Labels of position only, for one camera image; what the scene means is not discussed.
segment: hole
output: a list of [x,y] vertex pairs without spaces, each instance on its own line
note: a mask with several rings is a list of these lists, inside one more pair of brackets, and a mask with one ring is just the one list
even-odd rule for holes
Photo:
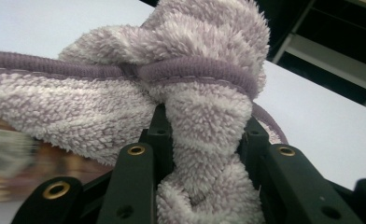
[[133,156],[140,155],[144,152],[145,152],[145,148],[140,147],[140,146],[135,146],[135,147],[131,147],[130,149],[128,149],[128,154],[133,155]]
[[120,219],[126,219],[130,217],[134,212],[134,209],[130,205],[123,205],[117,209],[116,216]]
[[334,208],[329,207],[329,206],[323,206],[321,208],[321,211],[326,217],[329,217],[332,219],[340,219],[340,217],[341,217],[341,214],[337,210],[335,210]]
[[284,156],[294,156],[296,152],[293,149],[287,148],[287,147],[280,147],[279,153]]
[[50,184],[43,192],[45,199],[54,200],[60,198],[69,191],[70,185],[64,181],[58,181]]
[[158,130],[157,134],[166,134],[166,131],[165,130]]

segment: brass grommet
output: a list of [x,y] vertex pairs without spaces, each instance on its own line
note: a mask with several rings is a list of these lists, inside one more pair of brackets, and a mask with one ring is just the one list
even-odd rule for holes
[[131,147],[130,149],[128,149],[128,154],[137,156],[137,155],[144,153],[145,151],[146,151],[146,149],[144,147],[134,146],[134,147]]
[[[58,190],[57,192],[51,192],[53,189],[58,188],[58,187],[62,187],[61,190]],[[60,198],[62,196],[65,195],[65,193],[67,193],[67,191],[69,191],[70,189],[70,185],[64,181],[58,181],[55,182],[53,184],[50,184],[43,192],[43,197],[45,199],[49,199],[49,200],[54,200],[57,198]]]
[[278,150],[279,150],[279,153],[284,155],[284,156],[294,156],[294,155],[296,155],[296,152],[291,148],[280,147]]

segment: plush fabric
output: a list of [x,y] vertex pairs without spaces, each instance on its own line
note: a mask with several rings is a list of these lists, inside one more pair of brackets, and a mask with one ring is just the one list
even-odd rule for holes
[[60,60],[0,52],[0,118],[53,145],[113,164],[164,103],[175,170],[158,186],[160,223],[262,223],[235,150],[265,85],[269,29],[246,0],[161,0],[141,27],[107,26]]

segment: fluffy towel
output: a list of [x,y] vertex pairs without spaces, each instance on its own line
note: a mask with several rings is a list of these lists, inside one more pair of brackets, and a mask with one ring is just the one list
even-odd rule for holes
[[164,103],[175,170],[158,186],[160,223],[262,223],[235,150],[265,84],[269,29],[253,1],[161,0],[141,27],[83,35],[60,60],[0,52],[0,118],[66,150],[113,164]]

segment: blurred object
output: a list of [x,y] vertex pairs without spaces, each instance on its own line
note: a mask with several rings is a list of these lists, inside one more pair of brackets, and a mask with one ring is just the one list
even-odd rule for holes
[[33,146],[26,148],[30,148],[26,155],[30,158],[29,162],[22,167],[15,166],[17,170],[8,170],[7,167],[14,166],[9,164],[9,161],[0,161],[6,162],[0,166],[0,202],[24,200],[38,185],[55,176],[72,176],[86,184],[113,168],[32,139],[24,133],[16,132],[1,119],[0,134],[7,135],[0,135],[0,160],[17,153],[20,145],[24,148],[22,142],[27,144],[26,146]]

